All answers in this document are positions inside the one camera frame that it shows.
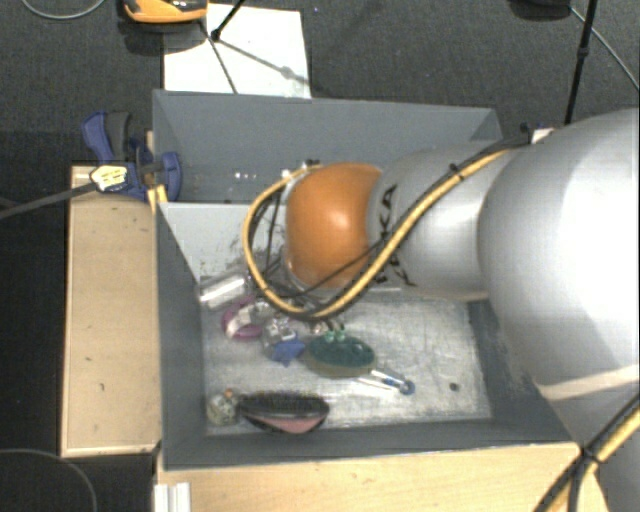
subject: wooden table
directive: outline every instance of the wooden table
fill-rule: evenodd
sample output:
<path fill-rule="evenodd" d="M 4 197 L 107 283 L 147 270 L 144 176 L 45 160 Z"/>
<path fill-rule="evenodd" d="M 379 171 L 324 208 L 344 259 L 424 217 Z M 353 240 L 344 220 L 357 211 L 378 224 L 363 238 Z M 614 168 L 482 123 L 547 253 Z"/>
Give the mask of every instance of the wooden table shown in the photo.
<path fill-rule="evenodd" d="M 89 168 L 76 167 L 74 186 Z M 148 453 L 161 437 L 153 215 L 118 195 L 74 199 L 61 455 Z M 165 472 L 193 512 L 530 511 L 578 454 L 572 443 Z M 606 512 L 593 477 L 582 512 Z"/>

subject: white card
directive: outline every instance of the white card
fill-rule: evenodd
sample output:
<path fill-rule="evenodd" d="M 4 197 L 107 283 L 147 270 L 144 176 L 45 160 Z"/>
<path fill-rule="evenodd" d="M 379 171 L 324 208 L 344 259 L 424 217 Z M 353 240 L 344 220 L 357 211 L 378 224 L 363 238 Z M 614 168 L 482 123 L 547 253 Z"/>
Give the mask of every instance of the white card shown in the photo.
<path fill-rule="evenodd" d="M 209 4 L 207 32 L 231 8 Z M 299 12 L 241 7 L 215 43 L 217 55 L 202 38 L 196 28 L 165 35 L 166 90 L 233 93 L 235 88 L 238 94 L 311 98 Z"/>

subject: black floor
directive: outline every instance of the black floor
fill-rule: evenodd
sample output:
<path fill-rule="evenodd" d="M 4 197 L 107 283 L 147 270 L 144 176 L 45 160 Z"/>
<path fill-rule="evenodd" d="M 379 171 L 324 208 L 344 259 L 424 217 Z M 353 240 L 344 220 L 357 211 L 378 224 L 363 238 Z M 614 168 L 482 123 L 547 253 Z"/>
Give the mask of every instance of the black floor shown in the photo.
<path fill-rule="evenodd" d="M 30 1 L 58 13 L 94 3 Z M 91 158 L 79 126 L 95 110 L 127 110 L 134 130 L 151 128 L 161 39 L 126 23 L 119 3 L 54 22 L 18 0 L 0 2 L 0 197 L 23 202 L 67 187 L 70 166 Z M 586 3 L 573 6 L 584 13 Z M 524 20 L 507 0 L 247 5 L 302 11 L 314 96 L 492 107 L 505 135 L 523 121 L 559 126 L 564 118 L 581 33 L 573 16 Z M 638 77 L 640 3 L 600 2 L 595 26 Z M 637 92 L 602 45 L 592 39 L 591 48 L 575 119 L 637 106 Z M 0 450 L 58 450 L 65 217 L 58 205 L 0 221 Z M 78 465 L 100 511 L 148 509 L 150 457 Z M 77 492 L 60 502 L 60 488 Z M 0 451 L 3 512 L 91 510 L 87 493 L 62 462 Z"/>

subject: blue handle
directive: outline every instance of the blue handle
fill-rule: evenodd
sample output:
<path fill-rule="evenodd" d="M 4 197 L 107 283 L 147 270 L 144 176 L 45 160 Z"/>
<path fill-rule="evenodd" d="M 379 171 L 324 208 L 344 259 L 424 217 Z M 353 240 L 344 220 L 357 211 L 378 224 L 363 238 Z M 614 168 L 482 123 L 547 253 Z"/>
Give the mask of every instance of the blue handle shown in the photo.
<path fill-rule="evenodd" d="M 104 111 L 94 112 L 82 122 L 84 142 L 95 153 L 100 164 L 115 160 L 111 143 L 104 127 L 106 115 Z"/>

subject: small object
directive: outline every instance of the small object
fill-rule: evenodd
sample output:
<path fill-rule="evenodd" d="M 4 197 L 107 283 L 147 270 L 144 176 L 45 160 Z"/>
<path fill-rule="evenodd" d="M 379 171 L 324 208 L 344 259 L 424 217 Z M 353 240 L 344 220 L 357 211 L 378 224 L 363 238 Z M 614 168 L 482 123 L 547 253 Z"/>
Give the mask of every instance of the small object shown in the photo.
<path fill-rule="evenodd" d="M 288 317 L 273 318 L 264 329 L 264 348 L 272 361 L 288 367 L 306 348 L 298 333 L 291 328 Z"/>
<path fill-rule="evenodd" d="M 207 399 L 207 418 L 216 427 L 234 425 L 238 422 L 238 393 L 227 388 Z"/>
<path fill-rule="evenodd" d="M 311 393 L 260 392 L 242 397 L 238 411 L 268 432 L 304 434 L 324 422 L 329 405 Z"/>
<path fill-rule="evenodd" d="M 124 165 L 101 165 L 91 171 L 89 178 L 99 192 L 120 192 L 129 186 Z"/>
<path fill-rule="evenodd" d="M 115 192 L 146 202 L 150 186 L 144 180 L 153 175 L 152 185 L 164 185 L 167 198 L 175 201 L 182 186 L 177 153 L 163 153 L 161 161 L 154 162 L 143 141 L 128 137 L 130 118 L 128 112 L 97 111 L 82 122 L 84 142 L 100 164 L 91 173 L 91 181 L 101 192 Z"/>
<path fill-rule="evenodd" d="M 270 358 L 272 361 L 282 363 L 285 367 L 289 367 L 291 361 L 302 354 L 305 348 L 305 344 L 295 337 L 292 340 L 281 341 L 273 345 Z"/>
<path fill-rule="evenodd" d="M 416 385 L 412 381 L 389 369 L 371 370 L 368 375 L 360 377 L 358 381 L 384 389 L 397 389 L 403 395 L 412 395 L 416 391 Z"/>
<path fill-rule="evenodd" d="M 334 379 L 360 377 L 375 368 L 373 349 L 344 331 L 327 331 L 312 339 L 303 360 L 314 372 Z"/>
<path fill-rule="evenodd" d="M 229 270 L 219 276 L 206 277 L 196 287 L 200 304 L 215 311 L 247 295 L 248 279 L 246 271 Z"/>
<path fill-rule="evenodd" d="M 247 295 L 224 312 L 221 325 L 229 338 L 250 341 L 260 337 L 262 327 L 253 323 L 253 305 L 254 296 Z"/>

